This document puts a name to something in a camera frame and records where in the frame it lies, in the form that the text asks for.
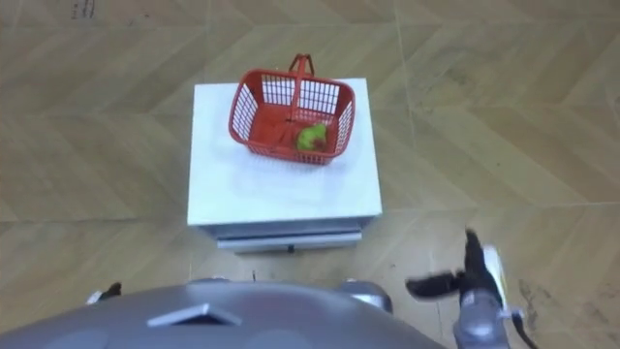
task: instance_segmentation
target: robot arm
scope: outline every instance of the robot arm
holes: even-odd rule
[[[512,318],[521,338],[531,349],[538,349],[523,329],[520,312],[509,311],[501,284],[502,275],[494,276],[489,270],[499,270],[499,256],[485,260],[484,249],[476,233],[467,230],[465,270],[457,274],[444,272],[423,279],[409,279],[406,287],[417,299],[431,300],[459,294],[460,314],[453,333],[460,349],[509,349],[504,320]]]

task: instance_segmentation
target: basket handle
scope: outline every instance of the basket handle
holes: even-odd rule
[[[310,66],[310,75],[314,77],[314,64],[312,64],[312,57],[310,56],[310,54],[307,54],[307,53],[306,54],[298,53],[294,57],[293,63],[291,63],[291,67],[289,67],[289,72],[292,72],[294,70],[295,63],[298,63],[297,75],[302,76],[306,74],[306,61],[308,62],[308,65]]]
[[[291,63],[291,66],[289,67],[289,72],[293,72],[295,64],[297,64],[297,77],[294,82],[294,93],[293,93],[293,98],[291,100],[291,114],[293,114],[295,110],[297,109],[297,103],[299,101],[299,96],[301,95],[301,81],[302,81],[303,76],[307,75],[306,61],[308,62],[308,65],[310,66],[310,76],[314,77],[314,64],[312,64],[312,57],[310,57],[310,54],[298,53],[294,57],[293,63]],[[294,137],[293,125],[290,122],[291,120],[288,119],[287,127],[282,132],[279,142],[276,142],[276,143],[280,143],[283,140],[292,139]]]

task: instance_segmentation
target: floor tile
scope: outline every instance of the floor tile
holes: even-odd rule
[[[373,135],[384,209],[413,208],[414,129],[409,112],[373,110]]]
[[[396,0],[396,10],[400,24],[568,19],[580,13],[579,0]]]
[[[6,38],[3,114],[192,110],[205,30],[16,30]]]
[[[126,294],[186,282],[212,241],[184,219],[0,225],[0,332],[83,306],[115,281]]]
[[[447,181],[483,206],[618,202],[613,117],[603,107],[415,110],[416,155],[434,174],[418,186]],[[437,187],[446,201],[447,186]],[[423,195],[426,202],[435,197]]]
[[[606,103],[604,86],[593,83],[602,46],[590,46],[578,21],[459,22],[400,30],[413,105]]]
[[[17,26],[199,26],[207,6],[205,0],[22,0]]]
[[[353,24],[394,21],[393,0],[211,0],[219,24]]]
[[[188,115],[5,116],[0,200],[22,221],[183,216],[190,122]]]
[[[239,81],[257,68],[287,71],[298,53],[310,53],[319,78],[367,78],[371,108],[407,105],[396,27],[219,26],[207,37],[206,80]]]
[[[0,29],[6,30],[16,24],[20,0],[5,0],[0,3]]]

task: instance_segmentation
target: gray robot body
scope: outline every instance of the gray robot body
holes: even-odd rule
[[[205,280],[100,301],[4,333],[0,348],[444,348],[389,304],[364,282],[326,290]]]

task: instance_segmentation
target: cable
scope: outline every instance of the cable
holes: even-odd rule
[[[530,338],[529,335],[525,332],[525,327],[523,326],[523,318],[521,314],[515,312],[512,314],[512,323],[514,324],[514,328],[516,332],[519,333],[521,339],[527,344],[530,349],[539,349],[539,346]]]

